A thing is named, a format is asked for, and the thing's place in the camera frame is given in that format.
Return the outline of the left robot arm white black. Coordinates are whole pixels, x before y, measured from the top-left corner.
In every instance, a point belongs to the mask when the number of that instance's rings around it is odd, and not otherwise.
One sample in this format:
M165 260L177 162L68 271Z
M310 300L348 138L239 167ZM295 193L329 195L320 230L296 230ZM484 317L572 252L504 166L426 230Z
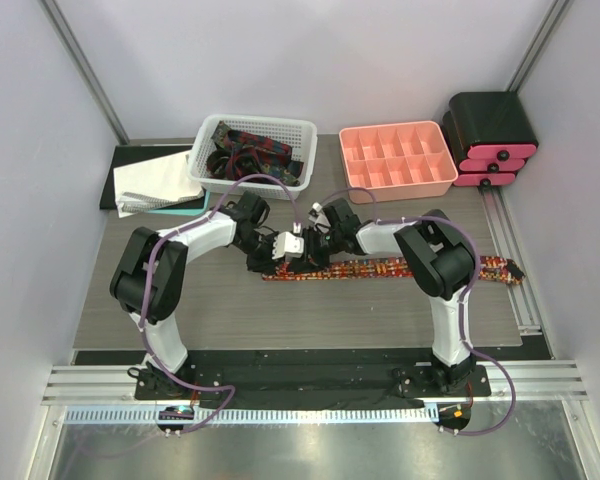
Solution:
M181 341L175 310L187 265L220 247L234 246L246 255L247 269L273 274L278 235L260 232L270 212L260 196L247 192L200 218L172 229L135 229L110 283L110 294L138 327L145 342L145 367L138 380L173 399L193 385L193 368Z

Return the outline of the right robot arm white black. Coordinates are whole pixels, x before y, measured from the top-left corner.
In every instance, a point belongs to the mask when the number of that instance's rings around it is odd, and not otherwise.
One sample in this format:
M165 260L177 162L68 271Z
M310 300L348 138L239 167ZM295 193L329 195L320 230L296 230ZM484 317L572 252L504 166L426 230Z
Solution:
M468 300L479 269L479 258L466 236L440 210L413 219L362 221L343 198L314 205L310 221L302 233L304 253L289 270L321 272L340 253L403 257L431 306L433 386L445 395L464 388L476 366Z

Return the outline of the multicoloured patterned tie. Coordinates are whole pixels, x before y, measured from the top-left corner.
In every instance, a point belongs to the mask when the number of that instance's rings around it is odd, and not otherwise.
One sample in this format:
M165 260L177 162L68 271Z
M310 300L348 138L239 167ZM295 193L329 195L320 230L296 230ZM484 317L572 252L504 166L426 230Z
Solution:
M363 278L413 278L414 275L402 257L365 260L346 260L331 264L325 270L293 273L289 265L281 265L274 274L262 274L264 281L343 280ZM482 256L479 279L521 285L525 273L512 260L498 256Z

